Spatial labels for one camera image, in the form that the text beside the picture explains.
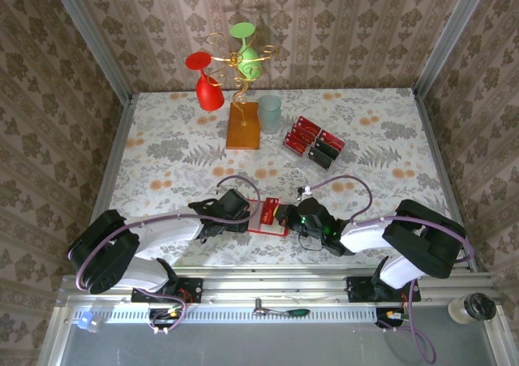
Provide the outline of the aluminium frame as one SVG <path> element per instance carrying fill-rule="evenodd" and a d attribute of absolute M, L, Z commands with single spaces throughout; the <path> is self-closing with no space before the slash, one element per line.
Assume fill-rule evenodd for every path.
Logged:
<path fill-rule="evenodd" d="M 92 42 L 94 43 L 94 57 L 97 58 L 97 55 L 104 54 L 104 47 L 97 47 L 95 43 L 97 43 L 97 36 L 93 36 L 93 31 L 88 30 L 90 25 L 86 23 L 86 9 L 84 9 L 83 4 L 79 0 L 62 0 L 63 5 L 66 11 L 70 14 L 74 24 L 78 22 L 79 24 L 79 32 L 81 36 L 84 34 L 87 36 L 87 45 L 90 46 Z M 117 179 L 116 171 L 119 171 L 123 148 L 122 148 L 122 140 L 128 137 L 131 122 L 133 122 L 133 118 L 135 115 L 135 111 L 137 108 L 137 103 L 140 95 L 134 96 L 126 96 L 127 100 L 125 100 L 126 104 L 123 108 L 121 121 L 118 124 L 118 129 L 115 135 L 114 144 L 112 149 L 110 150 L 109 160 L 105 169 L 105 174 L 101 181 L 100 193 L 97 196 L 96 203 L 94 205 L 94 210 L 92 212 L 91 222 L 101 215 L 102 210 L 108 209 L 111 197 L 114 193 L 115 182 Z M 428 141 L 428 145 L 433 152 L 433 158 L 435 161 L 435 165 L 439 167 L 441 172 L 445 171 L 443 163 L 440 164 L 439 160 L 439 150 L 437 149 L 436 142 L 433 143 L 432 139 L 432 128 L 427 126 L 429 124 L 428 120 L 425 116 L 425 109 L 421 101 L 417 101 L 417 113 L 420 115 L 422 120 L 422 124 L 426 125 L 426 136 Z M 318 265 L 308 265 L 308 266 L 297 266 L 297 265 L 252 265 L 252 266 L 186 266 L 186 267 L 178 267 L 180 273 L 182 275 L 205 275 L 204 279 L 207 279 L 206 283 L 208 285 L 251 285 L 253 287 L 242 287 L 242 288 L 230 288 L 230 287 L 221 287 L 221 288 L 211 288 L 207 287 L 205 291 L 203 291 L 203 296 L 201 300 L 202 305 L 200 308 L 203 310 L 214 310 L 214 311 L 230 311 L 244 309 L 245 306 L 248 305 L 252 301 L 252 296 L 261 299 L 263 296 L 267 301 L 272 301 L 276 306 L 289 306 L 296 308 L 302 308 L 302 306 L 311 306 L 311 310 L 323 309 L 326 311 L 334 312 L 335 309 L 337 312 L 339 309 L 346 310 L 347 308 L 353 309 L 374 309 L 376 305 L 380 306 L 388 306 L 388 303 L 375 303 L 375 302 L 366 302 L 366 303 L 351 303 L 346 299 L 347 291 L 342 290 L 338 292 L 338 286 L 342 284 L 346 284 L 346 279 L 350 276 L 350 274 L 367 274 L 368 269 L 373 269 L 371 266 L 355 266 L 355 265 L 346 265 L 346 266 L 321 266 Z M 106 307 L 108 307 L 109 302 L 112 304 L 115 303 L 115 296 L 119 297 L 119 304 L 121 307 L 117 307 L 119 309 L 122 306 L 125 308 L 129 308 L 131 303 L 129 299 L 129 288 L 121 288 L 115 289 L 105 292 L 103 295 L 87 295 L 85 292 L 84 295 L 81 295 L 80 291 L 69 289 L 71 287 L 71 276 L 66 276 L 63 279 L 63 283 L 67 285 L 65 286 L 65 293 L 71 294 L 67 302 L 72 305 L 72 301 L 86 303 L 86 300 L 91 300 L 101 303 L 105 303 Z M 493 359 L 493 362 L 496 366 L 519 366 L 519 353 L 515 348 L 515 344 L 513 343 L 512 334 L 510 328 L 508 326 L 508 322 L 506 321 L 506 316 L 504 314 L 504 310 L 502 305 L 497 300 L 497 290 L 492 287 L 490 284 L 491 278 L 489 273 L 474 273 L 470 272 L 468 269 L 463 268 L 455 268 L 452 272 L 452 275 L 449 279 L 439 279 L 439 278 L 431 278 L 429 276 L 421 277 L 418 280 L 418 283 L 415 285 L 418 289 L 420 289 L 422 301 L 416 301 L 416 303 L 421 303 L 420 308 L 436 308 L 442 306 L 445 307 L 445 311 L 447 310 L 447 304 L 458 296 L 462 296 L 464 292 L 475 292 L 475 291 L 485 291 L 488 295 L 492 295 L 495 297 L 491 297 L 494 301 L 497 302 L 496 306 L 496 315 L 493 319 L 489 321 L 484 321 L 478 324 L 482 324 L 481 327 L 484 328 L 485 337 L 488 341 L 486 345 L 486 352 L 492 353 L 490 357 Z M 264 321 L 264 324 L 292 324 L 290 321 L 282 321 L 281 317 L 279 320 L 269 320 L 267 317 L 261 317 L 260 321 L 253 321 L 252 316 L 247 321 L 236 321 L 231 319 L 231 315 L 228 315 L 225 319 L 222 317 L 217 321 L 217 317 L 215 314 L 208 316 L 204 321 L 199 321 L 200 324 L 231 324 L 234 322 L 236 324 L 259 324 Z M 44 355 L 41 355 L 41 362 L 47 362 L 47 358 L 49 358 L 49 364 L 54 362 L 51 360 L 58 357 L 62 360 L 62 353 L 64 353 L 65 349 L 65 338 L 63 333 L 60 333 L 56 339 L 54 344 L 52 345 L 52 351 L 50 350 L 50 344 L 46 344 L 50 340 L 50 334 L 47 334 L 45 337 L 44 344 Z M 449 352 L 446 356 L 447 358 L 440 358 L 439 363 L 436 363 L 435 366 L 451 366 L 451 365 L 461 365 L 463 366 L 464 361 L 461 361 L 460 364 L 457 362 L 452 363 L 454 360 L 454 355 L 461 355 L 462 347 L 458 347 L 457 351 L 459 353 L 454 353 L 452 351 Z"/>

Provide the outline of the green-handled ratchet wrench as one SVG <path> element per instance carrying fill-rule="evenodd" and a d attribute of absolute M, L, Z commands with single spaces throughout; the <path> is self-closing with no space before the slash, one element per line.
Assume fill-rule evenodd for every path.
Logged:
<path fill-rule="evenodd" d="M 255 316 L 284 316 L 288 318 L 299 318 L 308 316 L 311 313 L 310 309 L 307 308 L 292 308 L 292 309 L 272 309 L 266 308 L 263 305 L 261 298 L 255 299 L 255 307 L 253 314 Z"/>

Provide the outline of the red VIP card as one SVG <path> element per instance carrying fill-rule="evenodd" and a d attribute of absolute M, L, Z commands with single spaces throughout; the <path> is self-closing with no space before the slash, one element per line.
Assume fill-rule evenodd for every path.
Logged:
<path fill-rule="evenodd" d="M 274 223 L 275 214 L 279 206 L 279 199 L 274 197 L 267 197 L 263 203 L 263 208 L 260 215 L 260 224 L 271 226 Z"/>
<path fill-rule="evenodd" d="M 300 137 L 301 139 L 304 138 L 305 141 L 312 142 L 315 139 L 315 136 L 311 132 L 305 130 L 303 127 L 299 126 L 298 124 L 294 124 L 292 126 L 292 132 L 297 137 Z"/>
<path fill-rule="evenodd" d="M 285 140 L 289 144 L 296 144 L 298 146 L 303 147 L 304 149 L 308 146 L 308 143 L 305 140 L 300 139 L 297 135 L 292 132 L 288 132 L 285 136 Z"/>
<path fill-rule="evenodd" d="M 307 146 L 304 142 L 300 143 L 299 141 L 296 141 L 294 139 L 285 139 L 283 145 L 300 157 L 305 153 L 307 149 Z"/>
<path fill-rule="evenodd" d="M 332 133 L 330 133 L 326 130 L 322 130 L 320 132 L 319 138 L 322 141 L 324 141 L 326 144 L 333 146 L 338 151 L 341 151 L 345 146 L 345 142 L 343 140 L 340 140 L 335 135 L 333 135 Z"/>
<path fill-rule="evenodd" d="M 305 131 L 310 132 L 314 136 L 317 136 L 321 131 L 321 128 L 317 124 L 313 123 L 307 118 L 304 118 L 303 116 L 298 118 L 297 125 Z"/>

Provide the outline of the red wine glass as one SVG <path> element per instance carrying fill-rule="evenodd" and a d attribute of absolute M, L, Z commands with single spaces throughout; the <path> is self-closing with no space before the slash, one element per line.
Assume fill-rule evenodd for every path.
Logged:
<path fill-rule="evenodd" d="M 188 69 L 198 71 L 200 74 L 195 92 L 200 108 L 207 112 L 213 112 L 220 109 L 225 102 L 220 86 L 205 72 L 205 69 L 210 65 L 211 61 L 211 55 L 203 51 L 190 54 L 185 61 Z"/>

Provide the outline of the clear jar black lid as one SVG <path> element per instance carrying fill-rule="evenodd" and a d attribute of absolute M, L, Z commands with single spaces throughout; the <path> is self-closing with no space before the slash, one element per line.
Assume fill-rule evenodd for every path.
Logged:
<path fill-rule="evenodd" d="M 490 321 L 497 312 L 495 302 L 483 293 L 472 293 L 452 300 L 448 314 L 457 323 L 467 325 L 476 321 Z"/>

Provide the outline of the black wired connector block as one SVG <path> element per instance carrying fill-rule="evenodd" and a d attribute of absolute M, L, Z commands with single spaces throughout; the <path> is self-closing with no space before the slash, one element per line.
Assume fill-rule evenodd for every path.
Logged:
<path fill-rule="evenodd" d="M 186 312 L 184 307 L 152 308 L 148 312 L 148 324 L 155 334 L 167 334 L 185 318 Z"/>
<path fill-rule="evenodd" d="M 377 308 L 375 312 L 375 325 L 381 329 L 393 329 L 401 327 L 405 322 L 405 314 L 403 314 L 400 310 L 391 308 Z"/>

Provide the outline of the clear acrylic card stand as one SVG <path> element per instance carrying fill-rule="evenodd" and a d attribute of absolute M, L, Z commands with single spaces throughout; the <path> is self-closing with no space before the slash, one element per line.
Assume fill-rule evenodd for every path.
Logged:
<path fill-rule="evenodd" d="M 288 132 L 292 132 L 292 126 L 294 124 L 297 124 L 297 121 L 298 121 L 298 118 L 295 120 L 294 123 L 292 123 L 287 132 L 285 133 L 285 136 Z M 281 147 L 279 148 L 279 154 L 282 155 L 287 161 L 289 161 L 291 164 L 295 165 L 296 167 L 298 167 L 300 170 L 304 170 L 304 171 L 307 171 L 307 172 L 311 172 L 313 174 L 316 174 L 316 175 L 328 175 L 328 174 L 331 174 L 333 171 L 336 171 L 338 170 L 338 163 L 339 161 L 343 158 L 343 156 L 345 155 L 345 146 L 344 148 L 340 151 L 340 154 L 337 156 L 337 159 L 334 161 L 332 160 L 332 165 L 330 166 L 330 168 L 328 170 L 325 170 L 324 168 L 318 166 L 316 163 L 314 163 L 313 161 L 311 161 L 308 157 L 308 152 L 309 152 L 309 149 L 310 147 L 315 147 L 315 140 L 317 138 L 319 138 L 320 134 L 318 134 L 317 136 L 315 136 L 315 139 L 312 141 L 312 142 L 309 142 L 309 141 L 306 141 L 308 143 L 308 146 L 307 146 L 307 149 L 305 151 L 305 153 L 300 157 L 298 156 L 296 153 L 290 151 L 288 148 L 286 148 L 284 145 L 283 145 L 283 142 L 285 140 L 285 136 L 281 142 Z"/>

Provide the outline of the green wine glass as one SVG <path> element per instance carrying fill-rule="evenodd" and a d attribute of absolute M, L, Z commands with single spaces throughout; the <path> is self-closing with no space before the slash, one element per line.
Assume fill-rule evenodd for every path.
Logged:
<path fill-rule="evenodd" d="M 248 22 L 237 23 L 230 29 L 231 36 L 242 41 L 242 46 L 237 55 L 238 70 L 248 80 L 256 80 L 261 75 L 259 55 L 248 41 L 248 38 L 253 36 L 254 33 L 255 25 Z"/>

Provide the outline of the frosted pale blue cup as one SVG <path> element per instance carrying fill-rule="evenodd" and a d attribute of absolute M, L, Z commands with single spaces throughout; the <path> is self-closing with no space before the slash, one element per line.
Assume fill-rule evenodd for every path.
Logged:
<path fill-rule="evenodd" d="M 258 120 L 263 133 L 277 130 L 281 118 L 281 99 L 275 95 L 264 95 L 258 100 Z"/>

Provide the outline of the red leather card holder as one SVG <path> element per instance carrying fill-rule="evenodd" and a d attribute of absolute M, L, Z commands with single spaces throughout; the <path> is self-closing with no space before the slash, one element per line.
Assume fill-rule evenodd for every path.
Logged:
<path fill-rule="evenodd" d="M 252 218 L 249 221 L 255 225 L 255 232 L 252 232 L 252 233 L 260 234 L 260 235 L 272 235 L 272 236 L 286 237 L 288 235 L 288 229 L 281 227 L 276 218 L 274 219 L 274 223 L 271 226 L 260 224 L 260 215 L 261 215 L 261 211 L 263 208 L 263 203 L 264 203 L 264 200 L 262 200 L 260 202 L 259 211 L 256 213 L 254 218 Z"/>

